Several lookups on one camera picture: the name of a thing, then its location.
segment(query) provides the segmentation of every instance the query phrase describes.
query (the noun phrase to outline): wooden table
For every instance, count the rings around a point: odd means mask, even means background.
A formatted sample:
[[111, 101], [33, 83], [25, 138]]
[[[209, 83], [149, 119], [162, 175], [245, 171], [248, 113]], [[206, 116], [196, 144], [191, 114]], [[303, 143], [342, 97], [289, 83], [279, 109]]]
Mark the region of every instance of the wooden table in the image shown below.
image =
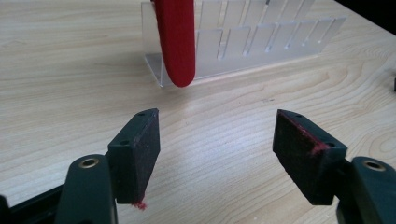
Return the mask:
[[69, 164], [106, 153], [137, 112], [160, 109], [162, 151], [140, 211], [120, 223], [335, 223], [272, 151], [276, 110], [301, 113], [396, 166], [396, 37], [348, 15], [315, 58], [161, 89], [145, 64], [140, 1], [0, 2], [0, 193], [10, 205], [61, 185]]

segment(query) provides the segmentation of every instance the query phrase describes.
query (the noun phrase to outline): clear acrylic stand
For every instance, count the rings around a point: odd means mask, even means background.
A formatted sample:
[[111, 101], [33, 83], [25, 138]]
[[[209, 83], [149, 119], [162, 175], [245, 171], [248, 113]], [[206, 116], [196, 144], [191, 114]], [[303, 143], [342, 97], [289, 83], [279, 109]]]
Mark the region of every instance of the clear acrylic stand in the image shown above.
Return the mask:
[[[346, 17], [305, 20], [315, 0], [196, 1], [195, 79], [322, 52]], [[145, 58], [160, 86], [172, 85], [154, 5], [142, 3]]]

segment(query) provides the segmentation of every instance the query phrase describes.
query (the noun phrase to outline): wood grain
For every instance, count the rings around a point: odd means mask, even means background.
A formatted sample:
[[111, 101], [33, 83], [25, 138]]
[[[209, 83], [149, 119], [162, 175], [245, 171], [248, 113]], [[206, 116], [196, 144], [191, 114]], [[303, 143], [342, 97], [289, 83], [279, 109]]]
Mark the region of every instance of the wood grain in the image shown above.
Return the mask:
[[276, 110], [304, 114], [349, 147], [396, 167], [396, 37], [348, 15], [318, 56], [157, 86], [142, 51], [140, 2], [0, 2], [0, 193], [15, 205], [64, 182], [137, 112], [160, 109], [162, 151], [139, 211], [120, 223], [336, 223], [272, 152]]

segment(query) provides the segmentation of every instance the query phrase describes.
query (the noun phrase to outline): red plastic stick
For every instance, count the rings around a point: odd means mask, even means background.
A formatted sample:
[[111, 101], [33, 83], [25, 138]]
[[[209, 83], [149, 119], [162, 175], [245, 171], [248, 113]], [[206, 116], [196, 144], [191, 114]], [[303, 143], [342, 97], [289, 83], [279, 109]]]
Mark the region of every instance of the red plastic stick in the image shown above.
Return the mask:
[[178, 87], [195, 76], [194, 1], [155, 0], [158, 31], [166, 71]]

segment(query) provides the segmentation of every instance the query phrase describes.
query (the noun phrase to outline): transparent plastic holder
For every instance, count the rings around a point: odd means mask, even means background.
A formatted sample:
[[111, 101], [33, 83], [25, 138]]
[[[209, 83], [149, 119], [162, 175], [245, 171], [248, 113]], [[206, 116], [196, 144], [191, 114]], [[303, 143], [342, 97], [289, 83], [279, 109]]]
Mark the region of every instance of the transparent plastic holder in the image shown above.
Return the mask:
[[[196, 1], [195, 79], [321, 53], [347, 17], [304, 20], [314, 2]], [[173, 85], [163, 63], [154, 5], [141, 6], [146, 62], [160, 86]]]

